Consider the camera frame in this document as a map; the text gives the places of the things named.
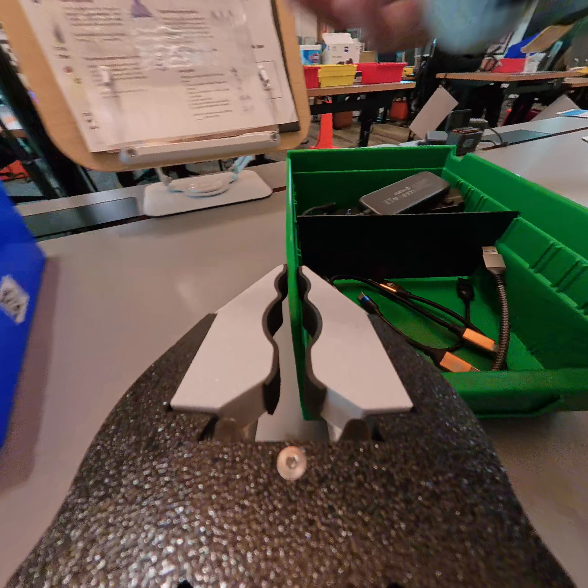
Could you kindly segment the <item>green plastic bin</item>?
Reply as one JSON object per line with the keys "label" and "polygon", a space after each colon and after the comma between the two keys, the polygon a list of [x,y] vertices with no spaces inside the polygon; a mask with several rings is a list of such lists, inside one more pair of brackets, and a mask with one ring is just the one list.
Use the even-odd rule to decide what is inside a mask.
{"label": "green plastic bin", "polygon": [[[479,373],[444,377],[480,418],[535,416],[556,410],[587,410],[587,208],[476,155],[458,157],[450,146],[290,151],[286,159],[286,258],[288,228],[299,216],[366,215],[359,199],[419,172],[447,181],[462,197],[461,211],[514,211],[495,246],[503,257],[510,341],[505,368],[491,369],[491,354],[466,344],[445,328],[376,289],[356,281],[335,282],[357,304],[361,290],[384,317],[416,342],[448,349]],[[298,294],[298,267],[288,263],[293,353],[303,389],[305,349]],[[463,315],[459,277],[378,278]],[[464,276],[474,288],[471,322],[498,343],[500,302],[495,278],[482,264]]]}

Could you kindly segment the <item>black bin divider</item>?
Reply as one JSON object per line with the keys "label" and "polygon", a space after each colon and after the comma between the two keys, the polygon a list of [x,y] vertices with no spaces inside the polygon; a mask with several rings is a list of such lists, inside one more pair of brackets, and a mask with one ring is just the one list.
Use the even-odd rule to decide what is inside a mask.
{"label": "black bin divider", "polygon": [[321,277],[400,280],[464,277],[482,264],[518,212],[299,216],[288,228],[289,264]]}

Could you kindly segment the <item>yellow plastic bin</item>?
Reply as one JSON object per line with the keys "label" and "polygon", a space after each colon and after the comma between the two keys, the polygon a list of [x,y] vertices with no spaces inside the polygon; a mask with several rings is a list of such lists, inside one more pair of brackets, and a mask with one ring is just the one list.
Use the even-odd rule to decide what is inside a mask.
{"label": "yellow plastic bin", "polygon": [[353,86],[356,63],[323,64],[318,70],[319,87],[322,89]]}

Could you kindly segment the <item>blue plastic bin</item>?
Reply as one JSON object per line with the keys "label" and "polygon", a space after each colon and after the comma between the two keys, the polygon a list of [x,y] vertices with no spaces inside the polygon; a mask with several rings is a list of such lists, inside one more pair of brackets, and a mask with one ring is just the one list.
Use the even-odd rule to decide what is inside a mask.
{"label": "blue plastic bin", "polygon": [[1,445],[45,268],[45,255],[1,185]]}

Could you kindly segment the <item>white card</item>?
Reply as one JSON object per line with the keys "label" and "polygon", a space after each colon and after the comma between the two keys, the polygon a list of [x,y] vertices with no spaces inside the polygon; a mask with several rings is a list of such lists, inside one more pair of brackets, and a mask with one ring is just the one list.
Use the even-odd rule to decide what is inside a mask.
{"label": "white card", "polygon": [[425,139],[427,133],[436,130],[458,104],[450,92],[439,86],[410,124],[410,131],[417,139]]}

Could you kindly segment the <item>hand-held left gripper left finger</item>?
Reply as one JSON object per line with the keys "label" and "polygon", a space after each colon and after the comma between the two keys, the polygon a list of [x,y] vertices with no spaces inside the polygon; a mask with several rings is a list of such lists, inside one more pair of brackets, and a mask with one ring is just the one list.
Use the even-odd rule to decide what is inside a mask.
{"label": "hand-held left gripper left finger", "polygon": [[175,413],[209,417],[214,440],[255,440],[280,399],[275,334],[287,294],[283,264],[196,325],[199,347],[170,401]]}

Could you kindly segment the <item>dark grey usb hub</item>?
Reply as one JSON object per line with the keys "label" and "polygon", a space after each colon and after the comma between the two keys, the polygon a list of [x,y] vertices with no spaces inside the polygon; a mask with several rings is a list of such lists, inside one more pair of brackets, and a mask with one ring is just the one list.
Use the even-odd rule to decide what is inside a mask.
{"label": "dark grey usb hub", "polygon": [[358,207],[381,216],[426,213],[441,204],[450,188],[441,177],[423,171],[362,196]]}

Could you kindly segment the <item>black cable orange plugs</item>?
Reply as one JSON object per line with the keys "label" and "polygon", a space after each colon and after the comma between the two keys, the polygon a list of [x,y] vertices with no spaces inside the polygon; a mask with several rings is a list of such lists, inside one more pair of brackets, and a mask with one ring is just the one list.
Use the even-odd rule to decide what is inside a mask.
{"label": "black cable orange plugs", "polygon": [[[498,344],[485,335],[480,329],[475,327],[470,320],[459,315],[457,312],[450,310],[446,306],[425,299],[421,296],[414,295],[399,283],[390,281],[378,282],[373,279],[347,274],[337,274],[329,278],[329,282],[332,285],[335,285],[335,282],[339,281],[356,281],[371,286],[385,298],[394,303],[404,305],[415,313],[445,328],[458,338],[460,344],[463,343],[473,346],[491,354],[495,354],[498,351]],[[424,306],[432,307],[434,310],[448,315],[457,320],[457,324],[442,319],[438,314],[427,311]]]}

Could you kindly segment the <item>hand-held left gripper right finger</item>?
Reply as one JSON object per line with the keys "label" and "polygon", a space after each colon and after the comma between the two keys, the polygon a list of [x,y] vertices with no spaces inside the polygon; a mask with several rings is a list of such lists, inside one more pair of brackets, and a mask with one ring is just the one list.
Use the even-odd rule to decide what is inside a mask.
{"label": "hand-held left gripper right finger", "polygon": [[376,416],[413,409],[369,315],[312,269],[299,267],[305,349],[303,402],[329,439],[369,440]]}

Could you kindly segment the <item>black electronic device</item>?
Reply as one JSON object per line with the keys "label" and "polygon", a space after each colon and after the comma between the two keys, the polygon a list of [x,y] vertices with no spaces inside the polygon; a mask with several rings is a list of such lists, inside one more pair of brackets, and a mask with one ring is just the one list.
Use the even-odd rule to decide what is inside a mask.
{"label": "black electronic device", "polygon": [[455,155],[465,156],[476,150],[484,131],[476,127],[454,128],[447,133],[446,145],[455,146]]}

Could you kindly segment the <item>printed instruction sheets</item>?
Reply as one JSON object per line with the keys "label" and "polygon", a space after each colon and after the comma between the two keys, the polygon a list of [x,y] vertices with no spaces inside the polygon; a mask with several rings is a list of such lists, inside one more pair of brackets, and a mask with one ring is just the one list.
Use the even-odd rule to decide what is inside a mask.
{"label": "printed instruction sheets", "polygon": [[121,159],[300,130],[275,1],[1,1],[39,106],[61,93],[92,155]]}

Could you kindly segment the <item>black flat pad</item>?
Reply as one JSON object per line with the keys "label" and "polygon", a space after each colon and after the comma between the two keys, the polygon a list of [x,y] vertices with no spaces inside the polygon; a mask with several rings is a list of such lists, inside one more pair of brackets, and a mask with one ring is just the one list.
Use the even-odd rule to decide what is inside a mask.
{"label": "black flat pad", "polygon": [[507,132],[500,132],[501,144],[517,145],[526,142],[537,141],[552,136],[550,133],[529,129],[516,129]]}

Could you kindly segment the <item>wooden document stand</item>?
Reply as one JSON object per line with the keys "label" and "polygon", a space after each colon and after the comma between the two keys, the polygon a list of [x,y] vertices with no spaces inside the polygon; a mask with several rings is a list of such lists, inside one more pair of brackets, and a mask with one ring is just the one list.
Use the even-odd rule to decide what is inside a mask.
{"label": "wooden document stand", "polygon": [[282,47],[285,53],[286,70],[289,75],[296,111],[299,115],[300,130],[279,134],[277,142],[268,143],[239,142],[235,150],[226,144],[216,151],[214,148],[180,150],[187,144],[172,144],[172,153],[152,152],[146,157],[92,155],[84,151],[84,145],[69,117],[65,115],[65,103],[61,93],[48,77],[43,75],[45,60],[40,55],[40,66],[33,67],[33,73],[41,73],[41,90],[48,90],[49,108],[45,111],[39,106],[31,81],[24,72],[19,56],[11,40],[19,41],[19,17],[8,15],[8,23],[17,25],[17,34],[6,31],[5,17],[1,14],[1,25],[6,32],[9,44],[14,51],[19,69],[33,92],[33,105],[40,115],[42,125],[53,144],[61,153],[76,164],[102,172],[128,172],[134,169],[154,168],[159,177],[157,183],[143,188],[142,213],[148,217],[164,217],[177,213],[191,212],[233,205],[242,202],[267,198],[272,190],[253,170],[245,169],[256,155],[268,155],[276,151],[287,151],[298,146],[306,137],[310,124],[310,109],[307,102],[304,75],[299,57],[295,55],[296,44],[293,17],[285,1],[275,1],[281,30]]}

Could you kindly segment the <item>white cardboard box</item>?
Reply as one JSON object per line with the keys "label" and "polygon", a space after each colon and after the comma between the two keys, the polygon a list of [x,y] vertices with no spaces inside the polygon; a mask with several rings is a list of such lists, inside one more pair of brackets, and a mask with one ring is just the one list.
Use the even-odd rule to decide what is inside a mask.
{"label": "white cardboard box", "polygon": [[324,49],[322,64],[341,65],[358,64],[362,45],[348,32],[324,32],[322,34]]}

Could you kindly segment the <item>orange traffic cone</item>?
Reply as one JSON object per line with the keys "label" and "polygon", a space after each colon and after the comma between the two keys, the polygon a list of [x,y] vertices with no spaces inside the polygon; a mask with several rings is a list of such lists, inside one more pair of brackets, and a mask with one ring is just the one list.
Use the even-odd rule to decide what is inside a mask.
{"label": "orange traffic cone", "polygon": [[333,113],[320,115],[316,144],[310,149],[338,149],[334,144],[334,115]]}

